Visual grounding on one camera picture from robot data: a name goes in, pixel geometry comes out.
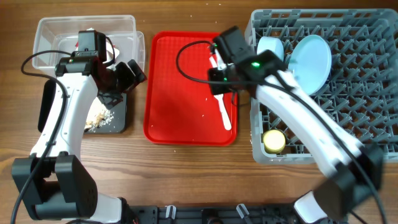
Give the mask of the white plastic fork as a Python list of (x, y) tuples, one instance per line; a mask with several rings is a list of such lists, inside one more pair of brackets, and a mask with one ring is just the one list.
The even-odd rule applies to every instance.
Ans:
[(219, 110), (221, 113), (221, 119), (223, 122), (223, 126), (224, 126), (225, 130), (230, 131), (232, 128), (232, 125), (231, 125), (231, 121), (229, 119), (226, 107), (224, 105), (223, 94), (215, 95), (214, 97), (218, 101), (218, 106), (219, 106)]

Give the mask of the rice and food leftovers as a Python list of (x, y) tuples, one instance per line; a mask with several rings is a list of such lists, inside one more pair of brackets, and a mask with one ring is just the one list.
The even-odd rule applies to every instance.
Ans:
[(101, 102), (94, 101), (86, 118), (85, 132), (110, 124), (113, 118), (114, 113), (111, 110), (107, 109)]

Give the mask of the yellow cup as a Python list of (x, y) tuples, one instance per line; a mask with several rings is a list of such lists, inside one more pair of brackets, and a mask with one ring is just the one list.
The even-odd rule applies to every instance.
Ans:
[(276, 129), (268, 130), (263, 134), (262, 141), (267, 153), (278, 154), (284, 150), (286, 140), (284, 134)]

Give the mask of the white plastic spoon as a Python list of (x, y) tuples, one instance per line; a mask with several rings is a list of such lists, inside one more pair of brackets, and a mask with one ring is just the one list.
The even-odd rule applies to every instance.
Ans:
[(217, 56), (211, 56), (209, 61), (213, 68), (217, 68), (218, 70), (224, 70), (226, 68), (224, 61)]

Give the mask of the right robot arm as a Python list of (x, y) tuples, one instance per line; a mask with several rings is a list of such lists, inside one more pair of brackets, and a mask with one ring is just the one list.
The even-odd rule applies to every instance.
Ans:
[(275, 113), (311, 153), (325, 180), (293, 205), (303, 223), (325, 218), (342, 220), (373, 197), (386, 223), (378, 190), (384, 152), (366, 147), (334, 122), (299, 86), (292, 72), (273, 52), (255, 53), (234, 26), (211, 43), (226, 64), (212, 79), (214, 85), (248, 90)]

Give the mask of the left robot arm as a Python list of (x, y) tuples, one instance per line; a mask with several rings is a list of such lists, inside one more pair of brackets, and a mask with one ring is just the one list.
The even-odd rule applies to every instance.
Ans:
[(33, 220), (68, 223), (138, 223), (139, 217), (122, 197), (98, 192), (80, 160), (81, 141), (90, 108), (100, 100), (107, 109), (146, 76), (134, 61), (108, 59), (111, 39), (96, 30), (78, 34), (76, 51), (64, 52), (47, 80), (51, 99), (45, 126), (30, 155), (12, 164), (19, 191), (16, 206), (24, 205)]

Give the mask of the white paper waste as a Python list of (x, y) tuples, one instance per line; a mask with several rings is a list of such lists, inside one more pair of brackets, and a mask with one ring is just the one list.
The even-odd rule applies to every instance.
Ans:
[(79, 31), (76, 51), (97, 56), (105, 67), (112, 66), (118, 56), (111, 39), (94, 29)]

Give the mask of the light blue plate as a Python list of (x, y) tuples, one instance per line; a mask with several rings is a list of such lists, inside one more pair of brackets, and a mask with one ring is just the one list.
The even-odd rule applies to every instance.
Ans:
[(326, 83), (331, 71), (331, 50), (319, 35), (304, 37), (290, 55), (289, 70), (302, 90), (312, 95)]

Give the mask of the blue bowl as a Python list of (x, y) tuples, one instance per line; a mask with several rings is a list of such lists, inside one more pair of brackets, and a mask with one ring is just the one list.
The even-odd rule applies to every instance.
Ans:
[(266, 50), (272, 51), (281, 61), (284, 60), (284, 48), (282, 42), (274, 37), (261, 37), (257, 45), (257, 54), (261, 54)]

